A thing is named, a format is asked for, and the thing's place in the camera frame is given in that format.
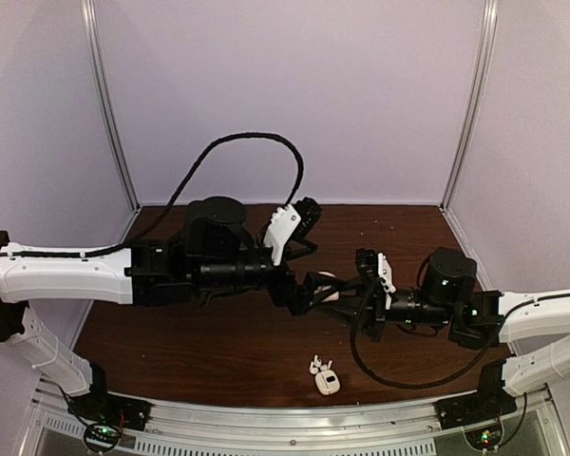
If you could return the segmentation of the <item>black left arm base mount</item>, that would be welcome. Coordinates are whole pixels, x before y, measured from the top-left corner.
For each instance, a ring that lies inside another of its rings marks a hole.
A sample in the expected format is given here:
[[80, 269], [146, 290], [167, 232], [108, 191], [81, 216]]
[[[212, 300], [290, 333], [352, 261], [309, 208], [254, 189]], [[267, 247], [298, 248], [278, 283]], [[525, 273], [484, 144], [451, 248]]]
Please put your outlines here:
[[112, 393], [91, 392], [82, 396], [66, 395], [67, 409], [85, 423], [101, 423], [115, 428], [144, 431], [151, 404]]

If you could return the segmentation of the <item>pink earbud case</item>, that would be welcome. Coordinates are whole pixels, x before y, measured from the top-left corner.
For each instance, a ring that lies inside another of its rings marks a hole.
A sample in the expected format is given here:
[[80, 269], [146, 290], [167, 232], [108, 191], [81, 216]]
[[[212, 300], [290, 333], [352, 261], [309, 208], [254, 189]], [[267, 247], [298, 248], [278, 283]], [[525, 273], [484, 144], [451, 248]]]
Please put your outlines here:
[[335, 274], [328, 271], [320, 271], [318, 285], [313, 292], [314, 296], [320, 296], [320, 303], [336, 301], [340, 298], [340, 292], [336, 289], [337, 278]]

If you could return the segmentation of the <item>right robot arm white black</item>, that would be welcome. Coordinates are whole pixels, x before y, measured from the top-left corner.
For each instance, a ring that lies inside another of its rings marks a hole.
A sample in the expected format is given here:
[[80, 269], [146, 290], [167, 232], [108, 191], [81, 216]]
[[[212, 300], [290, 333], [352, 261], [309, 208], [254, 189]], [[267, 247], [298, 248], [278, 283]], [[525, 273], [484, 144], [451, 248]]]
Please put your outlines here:
[[[399, 390], [428, 390], [446, 385], [478, 365], [485, 354], [502, 344], [539, 335], [558, 340], [528, 354], [513, 354], [484, 366], [478, 391], [468, 398], [474, 418], [489, 418], [504, 404], [504, 395], [519, 397], [549, 382], [570, 376], [570, 289], [543, 293], [475, 289], [477, 263], [463, 253], [438, 248], [422, 263], [417, 286], [398, 289], [387, 257], [373, 250], [356, 253], [358, 277], [348, 281], [320, 275], [311, 303], [351, 321], [350, 346], [358, 368], [373, 381]], [[362, 360], [357, 335], [381, 337], [386, 325], [404, 330], [419, 326], [439, 332], [475, 356], [452, 374], [426, 383], [388, 380]]]

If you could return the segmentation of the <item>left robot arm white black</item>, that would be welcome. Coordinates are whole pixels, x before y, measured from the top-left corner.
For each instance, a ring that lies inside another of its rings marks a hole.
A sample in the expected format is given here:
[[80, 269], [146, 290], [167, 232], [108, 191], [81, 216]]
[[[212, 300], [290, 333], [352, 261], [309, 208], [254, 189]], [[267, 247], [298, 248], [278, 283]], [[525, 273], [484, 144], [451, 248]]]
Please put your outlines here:
[[245, 228], [244, 205], [228, 197], [196, 200], [182, 228], [167, 240], [145, 235], [126, 244], [42, 251], [0, 231], [0, 343], [10, 343], [63, 390], [71, 412], [107, 422], [125, 408], [109, 393], [105, 372], [64, 348], [30, 307], [34, 299], [90, 299], [159, 307], [198, 298], [266, 291], [293, 315], [336, 300], [350, 283], [309, 273], [297, 283], [289, 262], [308, 256], [307, 238], [321, 216], [315, 200], [279, 207], [263, 240]]

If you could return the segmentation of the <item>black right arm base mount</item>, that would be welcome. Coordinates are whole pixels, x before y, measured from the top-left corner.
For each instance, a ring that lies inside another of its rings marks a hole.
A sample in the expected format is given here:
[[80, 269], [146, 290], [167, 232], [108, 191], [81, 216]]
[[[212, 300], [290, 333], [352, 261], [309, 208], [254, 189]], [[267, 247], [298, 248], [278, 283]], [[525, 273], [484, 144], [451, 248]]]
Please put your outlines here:
[[516, 399], [506, 393], [473, 392], [442, 399], [435, 404], [435, 411], [442, 430], [494, 420], [516, 410]]

